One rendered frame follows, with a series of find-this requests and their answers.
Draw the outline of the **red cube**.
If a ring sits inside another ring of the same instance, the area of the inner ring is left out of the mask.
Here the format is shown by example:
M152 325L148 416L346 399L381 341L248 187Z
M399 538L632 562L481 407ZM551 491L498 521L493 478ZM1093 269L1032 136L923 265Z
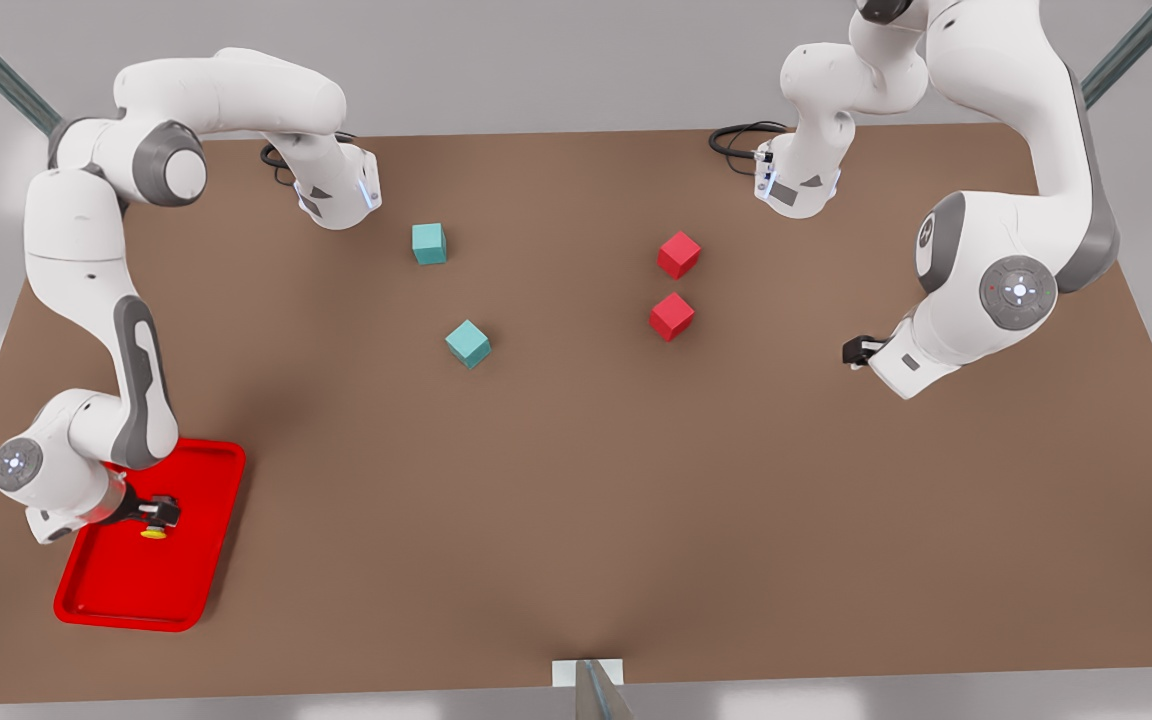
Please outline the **red cube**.
M649 324L664 342L672 342L690 327L694 318L694 306L679 293L669 293L650 310Z
M698 263L702 247L685 232L676 232L659 247L657 265L672 279L681 279Z

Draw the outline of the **white post foot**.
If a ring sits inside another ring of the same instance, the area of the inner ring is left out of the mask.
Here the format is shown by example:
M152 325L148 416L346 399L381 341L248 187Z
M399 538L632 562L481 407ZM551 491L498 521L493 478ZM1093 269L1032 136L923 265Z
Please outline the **white post foot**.
M605 670L605 674L607 674L613 684L626 684L626 666L623 666L622 659L567 659L553 661L552 666L550 666L550 670L552 670L552 685L575 687L577 670L586 664L602 666L602 670Z

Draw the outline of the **red plastic tray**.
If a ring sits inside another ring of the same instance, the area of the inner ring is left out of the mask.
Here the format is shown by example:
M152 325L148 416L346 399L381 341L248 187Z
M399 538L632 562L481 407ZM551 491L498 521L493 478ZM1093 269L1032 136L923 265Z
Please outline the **red plastic tray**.
M161 539L145 523L86 526L76 536L52 609L65 623L183 632L204 614L247 455L236 444L179 439L154 468L128 471L141 497L177 501Z

